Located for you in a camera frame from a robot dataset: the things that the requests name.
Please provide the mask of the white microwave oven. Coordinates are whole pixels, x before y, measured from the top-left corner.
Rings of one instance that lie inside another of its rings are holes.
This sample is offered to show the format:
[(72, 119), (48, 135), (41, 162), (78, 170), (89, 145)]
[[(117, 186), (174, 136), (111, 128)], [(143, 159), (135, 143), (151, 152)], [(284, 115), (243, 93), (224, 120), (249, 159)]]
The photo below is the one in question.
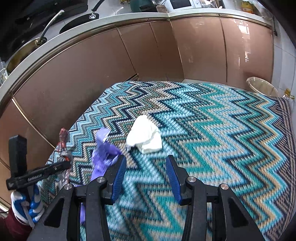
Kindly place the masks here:
[(176, 10), (181, 9), (193, 9), (193, 8), (201, 8), (200, 1), (193, 0), (172, 0), (170, 1), (171, 7)]

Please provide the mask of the beige waste bin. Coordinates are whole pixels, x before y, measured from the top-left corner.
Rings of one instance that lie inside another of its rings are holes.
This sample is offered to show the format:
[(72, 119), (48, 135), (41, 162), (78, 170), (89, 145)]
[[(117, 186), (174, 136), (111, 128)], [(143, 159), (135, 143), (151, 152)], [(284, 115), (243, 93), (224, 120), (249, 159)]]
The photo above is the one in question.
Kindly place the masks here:
[(258, 78), (258, 77), (249, 77), (246, 80), (249, 88), (259, 94), (265, 96), (279, 97), (278, 90), (268, 81)]

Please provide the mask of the purple wrapper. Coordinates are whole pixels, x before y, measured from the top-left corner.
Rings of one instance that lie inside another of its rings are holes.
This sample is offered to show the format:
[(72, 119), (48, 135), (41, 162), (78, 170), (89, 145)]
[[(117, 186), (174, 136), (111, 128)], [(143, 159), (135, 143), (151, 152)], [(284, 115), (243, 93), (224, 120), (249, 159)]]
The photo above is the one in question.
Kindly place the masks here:
[(90, 181), (104, 176), (106, 170), (117, 162), (118, 156), (122, 154), (120, 149), (107, 141), (111, 130), (100, 128), (96, 132), (96, 147), (92, 152), (93, 171)]

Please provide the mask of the brown kitchen cabinets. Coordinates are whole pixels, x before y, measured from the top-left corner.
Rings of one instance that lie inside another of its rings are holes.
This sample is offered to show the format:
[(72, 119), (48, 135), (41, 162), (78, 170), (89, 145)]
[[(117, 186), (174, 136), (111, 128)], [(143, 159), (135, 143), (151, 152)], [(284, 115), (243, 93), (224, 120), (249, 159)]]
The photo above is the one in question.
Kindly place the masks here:
[(108, 87), (185, 79), (245, 89), (273, 75), (272, 27), (226, 17), (195, 17), (108, 28), (64, 44), (31, 69), (1, 102), (1, 201), (10, 203), (8, 140), (28, 141), (28, 166), (43, 165), (61, 128), (70, 128)]

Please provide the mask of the green kitchen appliance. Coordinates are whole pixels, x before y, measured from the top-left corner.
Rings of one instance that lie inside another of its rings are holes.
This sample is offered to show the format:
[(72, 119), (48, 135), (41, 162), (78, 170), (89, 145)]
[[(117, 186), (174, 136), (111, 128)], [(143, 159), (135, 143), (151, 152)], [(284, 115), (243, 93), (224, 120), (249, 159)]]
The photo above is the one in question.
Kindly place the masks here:
[(152, 0), (131, 0), (130, 9), (133, 13), (157, 12), (157, 5)]

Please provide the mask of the red silver snack wrapper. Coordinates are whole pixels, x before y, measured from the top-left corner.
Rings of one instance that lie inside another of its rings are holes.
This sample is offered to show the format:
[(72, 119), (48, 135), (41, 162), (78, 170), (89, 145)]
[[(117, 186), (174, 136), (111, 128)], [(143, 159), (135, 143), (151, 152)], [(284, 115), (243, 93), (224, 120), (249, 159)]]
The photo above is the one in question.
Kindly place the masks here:
[[(59, 153), (60, 157), (58, 159), (59, 162), (67, 161), (70, 164), (73, 162), (73, 156), (72, 153), (67, 149), (67, 142), (70, 142), (70, 135), (68, 130), (65, 128), (61, 128), (59, 132)], [(61, 172), (58, 177), (58, 187), (61, 189), (64, 185), (70, 183), (70, 172), (71, 172), (71, 167), (63, 172)]]

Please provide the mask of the white tissue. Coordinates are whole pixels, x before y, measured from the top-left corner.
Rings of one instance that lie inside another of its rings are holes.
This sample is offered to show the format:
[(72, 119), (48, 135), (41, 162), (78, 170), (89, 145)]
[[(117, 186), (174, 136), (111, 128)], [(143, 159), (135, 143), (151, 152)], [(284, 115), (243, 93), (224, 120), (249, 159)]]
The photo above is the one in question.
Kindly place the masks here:
[(142, 154), (155, 153), (162, 149), (161, 132), (146, 115), (140, 115), (126, 137), (126, 149), (129, 152), (136, 147)]

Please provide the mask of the cooking oil bottle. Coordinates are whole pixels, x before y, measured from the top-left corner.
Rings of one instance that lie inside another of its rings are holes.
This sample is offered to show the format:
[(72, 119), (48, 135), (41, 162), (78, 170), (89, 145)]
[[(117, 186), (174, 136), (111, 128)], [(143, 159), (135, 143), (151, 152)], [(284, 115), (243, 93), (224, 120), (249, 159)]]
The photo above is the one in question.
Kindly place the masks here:
[(282, 97), (287, 100), (295, 100), (295, 96), (291, 95), (291, 90), (288, 88), (284, 91), (284, 94)]

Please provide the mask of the zigzag patterned table cloth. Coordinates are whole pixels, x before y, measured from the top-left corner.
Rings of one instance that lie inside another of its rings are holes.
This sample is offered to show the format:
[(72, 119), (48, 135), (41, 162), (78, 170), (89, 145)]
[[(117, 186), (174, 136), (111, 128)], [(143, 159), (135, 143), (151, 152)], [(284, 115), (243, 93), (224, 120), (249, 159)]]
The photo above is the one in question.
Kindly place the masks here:
[[(160, 130), (162, 149), (126, 149), (135, 119)], [(278, 240), (295, 206), (295, 134), (289, 102), (213, 83), (122, 82), (106, 89), (70, 128), (70, 181), (89, 183), (95, 134), (127, 159), (121, 194), (106, 207), (112, 240), (180, 240), (187, 209), (171, 192), (165, 159), (208, 185), (228, 184), (266, 240)]]

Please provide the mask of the white kitchen countertop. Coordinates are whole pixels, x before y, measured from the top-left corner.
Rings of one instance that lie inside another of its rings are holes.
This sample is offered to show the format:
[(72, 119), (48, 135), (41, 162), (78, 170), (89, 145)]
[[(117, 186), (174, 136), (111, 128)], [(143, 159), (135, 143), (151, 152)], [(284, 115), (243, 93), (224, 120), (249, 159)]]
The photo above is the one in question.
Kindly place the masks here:
[(171, 13), (129, 13), (115, 16), (108, 16), (102, 19), (84, 23), (64, 33), (53, 37), (37, 50), (29, 54), (8, 76), (7, 80), (1, 86), (1, 102), (10, 96), (13, 87), (15, 87), (21, 78), (25, 76), (31, 69), (38, 68), (37, 64), (46, 57), (48, 54), (53, 53), (55, 50), (61, 48), (64, 44), (70, 43), (71, 45), (94, 36), (99, 32), (104, 32), (106, 29), (117, 28), (119, 26), (133, 25), (136, 23), (154, 22), (154, 21), (171, 21), (183, 18), (195, 17), (226, 17), (234, 18), (244, 21), (249, 21), (271, 28), (272, 21), (266, 20), (263, 17), (255, 14), (245, 13), (232, 9), (188, 9), (183, 11), (175, 11)]

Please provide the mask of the black frying pan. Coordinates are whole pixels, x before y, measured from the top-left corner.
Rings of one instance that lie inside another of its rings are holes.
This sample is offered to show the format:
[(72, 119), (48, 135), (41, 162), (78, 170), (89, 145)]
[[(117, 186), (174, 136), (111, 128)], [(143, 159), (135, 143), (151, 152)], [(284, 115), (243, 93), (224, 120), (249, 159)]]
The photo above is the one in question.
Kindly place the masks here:
[(69, 23), (67, 23), (59, 32), (59, 34), (66, 32), (67, 30), (70, 30), (74, 27), (77, 27), (79, 25), (82, 25), (84, 23), (89, 23), (94, 20), (98, 20), (100, 18), (99, 13), (97, 13), (98, 8), (102, 5), (104, 0), (99, 0), (98, 3), (95, 5), (94, 8), (91, 9), (90, 14), (79, 16), (73, 20), (71, 20)]

